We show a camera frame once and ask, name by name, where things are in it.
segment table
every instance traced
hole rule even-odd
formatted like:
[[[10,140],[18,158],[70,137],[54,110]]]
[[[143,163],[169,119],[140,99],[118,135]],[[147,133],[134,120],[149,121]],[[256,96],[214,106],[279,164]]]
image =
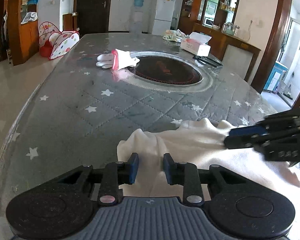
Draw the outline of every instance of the table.
[[[225,119],[233,125],[253,125],[276,113],[226,67],[205,67],[213,85],[198,93],[154,91],[113,79],[109,69],[96,67],[96,61],[98,55],[115,48],[163,51],[194,63],[192,54],[160,36],[85,35],[34,91],[2,148],[0,240],[12,237],[4,214],[14,196],[77,166],[100,168],[116,161],[117,144],[138,128],[174,130],[174,119],[205,117],[213,123]]]

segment polka dot play tent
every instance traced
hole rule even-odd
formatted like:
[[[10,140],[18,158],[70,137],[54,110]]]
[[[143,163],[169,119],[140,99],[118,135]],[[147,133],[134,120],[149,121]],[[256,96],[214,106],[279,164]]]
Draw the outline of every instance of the polka dot play tent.
[[[39,27],[40,54],[49,59],[63,56],[79,39],[76,31],[61,32],[53,23],[44,22]]]

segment glove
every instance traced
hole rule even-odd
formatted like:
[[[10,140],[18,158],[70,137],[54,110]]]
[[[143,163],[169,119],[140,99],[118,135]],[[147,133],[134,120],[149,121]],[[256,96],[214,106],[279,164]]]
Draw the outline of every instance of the glove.
[[[135,67],[140,61],[138,58],[131,58],[129,51],[114,49],[111,54],[101,54],[97,57],[98,62],[96,66],[102,68],[111,68],[119,70],[125,67]]]

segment crumpled plastic bag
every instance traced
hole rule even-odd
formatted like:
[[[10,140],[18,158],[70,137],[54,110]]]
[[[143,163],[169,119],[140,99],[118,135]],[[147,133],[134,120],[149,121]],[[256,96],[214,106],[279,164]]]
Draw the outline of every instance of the crumpled plastic bag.
[[[185,35],[182,31],[179,29],[174,30],[166,30],[166,34],[163,36],[163,39],[166,41],[175,41],[175,42],[181,42],[182,38],[188,38],[189,35]]]
[[[28,12],[26,16],[23,18],[21,24],[25,24],[27,22],[34,22],[38,19],[38,14],[36,12]]]

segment white refrigerator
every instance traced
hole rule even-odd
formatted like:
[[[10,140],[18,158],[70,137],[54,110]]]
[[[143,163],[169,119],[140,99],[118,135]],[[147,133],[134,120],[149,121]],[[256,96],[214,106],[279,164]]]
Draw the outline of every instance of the white refrigerator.
[[[150,23],[151,34],[163,36],[170,29],[175,2],[176,0],[157,0]]]

